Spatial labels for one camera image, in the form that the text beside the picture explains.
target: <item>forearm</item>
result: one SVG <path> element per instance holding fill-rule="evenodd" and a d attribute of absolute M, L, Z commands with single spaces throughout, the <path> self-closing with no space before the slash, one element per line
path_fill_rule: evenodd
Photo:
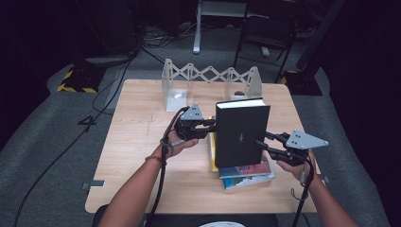
<path fill-rule="evenodd" d="M 357 226 L 320 179 L 312 182 L 309 193 L 321 218 L 322 226 Z"/>
<path fill-rule="evenodd" d="M 161 147 L 152 155 L 161 157 Z M 156 159 L 144 162 L 115 194 L 100 226 L 137 226 L 145 214 L 161 166 Z"/>

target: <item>paperback book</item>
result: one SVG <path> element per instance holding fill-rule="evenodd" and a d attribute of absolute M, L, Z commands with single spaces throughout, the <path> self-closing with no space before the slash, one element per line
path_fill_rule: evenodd
<path fill-rule="evenodd" d="M 271 169 L 266 155 L 267 155 L 266 151 L 263 152 L 260 164 L 219 168 L 218 169 L 219 177 L 221 179 L 224 179 L 224 178 L 269 175 L 271 173 Z"/>
<path fill-rule="evenodd" d="M 246 185 L 256 184 L 256 183 L 264 183 L 269 182 L 274 179 L 274 173 L 270 173 L 268 175 L 259 175 L 259 176 L 251 176 L 251 177 L 238 177 L 238 178 L 224 178 L 224 188 L 233 189 L 237 187 L 242 187 Z"/>

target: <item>black book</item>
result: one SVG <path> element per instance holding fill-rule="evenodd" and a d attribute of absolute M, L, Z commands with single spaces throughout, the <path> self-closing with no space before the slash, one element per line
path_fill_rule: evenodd
<path fill-rule="evenodd" d="M 262 98 L 216 104 L 216 166 L 218 168 L 260 164 L 270 106 Z"/>

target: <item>colorful book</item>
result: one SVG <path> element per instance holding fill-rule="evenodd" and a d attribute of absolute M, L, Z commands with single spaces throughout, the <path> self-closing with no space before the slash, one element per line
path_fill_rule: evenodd
<path fill-rule="evenodd" d="M 219 168 L 218 174 L 221 179 L 224 178 L 238 178 L 238 177 L 251 177 L 260 175 L 271 174 L 271 168 L 266 157 L 266 152 L 263 152 L 262 160 L 260 164 L 249 165 L 249 166 L 236 166 L 236 167 L 226 167 Z"/>
<path fill-rule="evenodd" d="M 224 188 L 227 190 L 256 183 L 269 182 L 273 179 L 274 179 L 274 173 L 272 172 L 268 175 L 239 177 L 239 178 L 224 178 L 222 179 L 222 181 L 224 183 Z"/>
<path fill-rule="evenodd" d="M 218 172 L 218 168 L 215 165 L 215 156 L 216 156 L 216 141 L 215 141 L 215 133 L 209 132 L 209 151 L 210 151 L 210 168 L 212 172 Z"/>

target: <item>white object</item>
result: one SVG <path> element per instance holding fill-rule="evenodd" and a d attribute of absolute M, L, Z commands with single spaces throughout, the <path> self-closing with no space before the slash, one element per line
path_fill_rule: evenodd
<path fill-rule="evenodd" d="M 192 85 L 193 80 L 203 80 L 206 82 L 220 81 L 225 82 L 225 98 L 231 100 L 231 83 L 242 82 L 244 84 L 242 98 L 255 98 L 262 96 L 262 80 L 260 79 L 257 67 L 252 67 L 250 71 L 239 74 L 233 67 L 223 72 L 219 72 L 213 66 L 206 67 L 203 70 L 197 69 L 193 63 L 188 63 L 183 68 L 175 66 L 171 59 L 166 59 L 162 74 L 162 89 L 165 96 L 166 110 L 168 112 L 177 112 L 186 105 L 186 90 L 174 88 L 174 78 L 181 77 L 187 80 L 188 87 Z"/>

